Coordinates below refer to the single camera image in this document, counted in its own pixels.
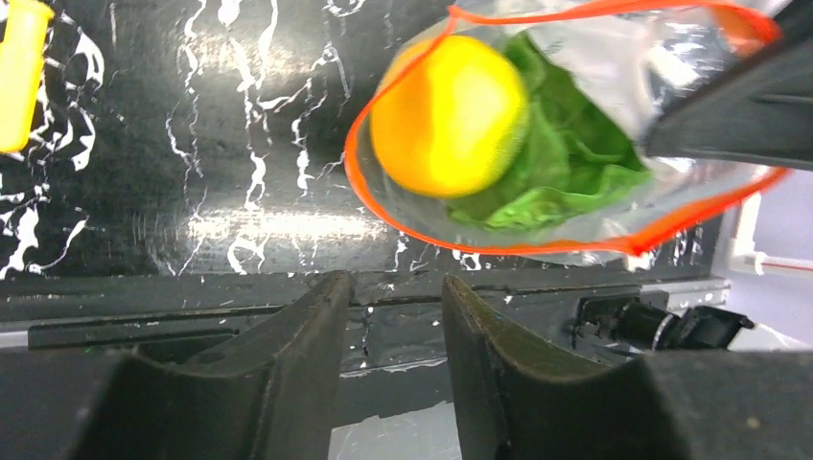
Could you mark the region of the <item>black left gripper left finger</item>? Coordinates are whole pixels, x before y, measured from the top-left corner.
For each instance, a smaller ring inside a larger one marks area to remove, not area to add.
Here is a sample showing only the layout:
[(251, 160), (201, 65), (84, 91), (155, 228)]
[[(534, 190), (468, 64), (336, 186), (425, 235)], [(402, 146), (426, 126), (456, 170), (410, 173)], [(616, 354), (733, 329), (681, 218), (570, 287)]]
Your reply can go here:
[(179, 365), (92, 357), (77, 459), (324, 459), (352, 279), (333, 271), (269, 319)]

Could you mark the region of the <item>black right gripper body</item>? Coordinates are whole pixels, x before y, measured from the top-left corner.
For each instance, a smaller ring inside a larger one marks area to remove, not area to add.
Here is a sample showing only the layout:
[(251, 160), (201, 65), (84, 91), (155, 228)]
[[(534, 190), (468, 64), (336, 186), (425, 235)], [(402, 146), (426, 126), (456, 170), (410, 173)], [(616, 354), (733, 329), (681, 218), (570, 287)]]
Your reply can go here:
[(811, 170), (812, 4), (777, 19), (782, 38), (666, 109), (646, 155)]

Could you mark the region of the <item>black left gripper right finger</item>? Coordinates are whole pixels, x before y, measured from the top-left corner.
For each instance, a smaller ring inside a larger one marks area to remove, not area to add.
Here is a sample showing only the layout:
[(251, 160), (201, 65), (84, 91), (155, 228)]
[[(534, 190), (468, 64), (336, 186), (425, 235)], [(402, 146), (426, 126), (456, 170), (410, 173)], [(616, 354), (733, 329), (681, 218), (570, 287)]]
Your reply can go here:
[(552, 339), (457, 277), (445, 278), (441, 298), (466, 459), (812, 455), (811, 351), (641, 350), (578, 322), (605, 299), (670, 312), (663, 292), (578, 295), (552, 314)]

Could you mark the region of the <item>green lettuce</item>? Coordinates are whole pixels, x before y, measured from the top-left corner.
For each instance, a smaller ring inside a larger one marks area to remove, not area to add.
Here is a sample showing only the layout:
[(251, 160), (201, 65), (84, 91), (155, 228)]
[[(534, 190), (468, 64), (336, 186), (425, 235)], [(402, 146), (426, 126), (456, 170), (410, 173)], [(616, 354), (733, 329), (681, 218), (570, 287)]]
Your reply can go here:
[(535, 231), (613, 205), (651, 179), (632, 141), (529, 34), (513, 35), (502, 51), (529, 92), (529, 127), (509, 171), (488, 189), (449, 201), (451, 219)]

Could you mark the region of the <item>clear zip bag orange zipper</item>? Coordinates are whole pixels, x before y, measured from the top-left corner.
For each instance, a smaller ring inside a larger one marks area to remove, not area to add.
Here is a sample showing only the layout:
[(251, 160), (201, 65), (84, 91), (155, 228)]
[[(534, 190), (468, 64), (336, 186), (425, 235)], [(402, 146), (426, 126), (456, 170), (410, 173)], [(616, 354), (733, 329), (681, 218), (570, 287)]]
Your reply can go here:
[(788, 174), (689, 150), (761, 131), (725, 102), (665, 133), (782, 36), (733, 1), (458, 1), (391, 61), (345, 171), (423, 242), (572, 265), (638, 255)]

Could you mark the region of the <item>green yellow mango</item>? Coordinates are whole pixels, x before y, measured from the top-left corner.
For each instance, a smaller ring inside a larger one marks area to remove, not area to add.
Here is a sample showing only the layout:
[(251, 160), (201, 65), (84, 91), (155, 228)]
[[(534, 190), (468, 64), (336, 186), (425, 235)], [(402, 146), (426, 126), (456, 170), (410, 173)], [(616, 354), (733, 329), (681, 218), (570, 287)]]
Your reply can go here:
[(421, 196), (458, 198), (496, 183), (519, 153), (529, 96), (518, 68), (466, 35), (405, 48), (370, 110), (373, 149), (384, 172)]

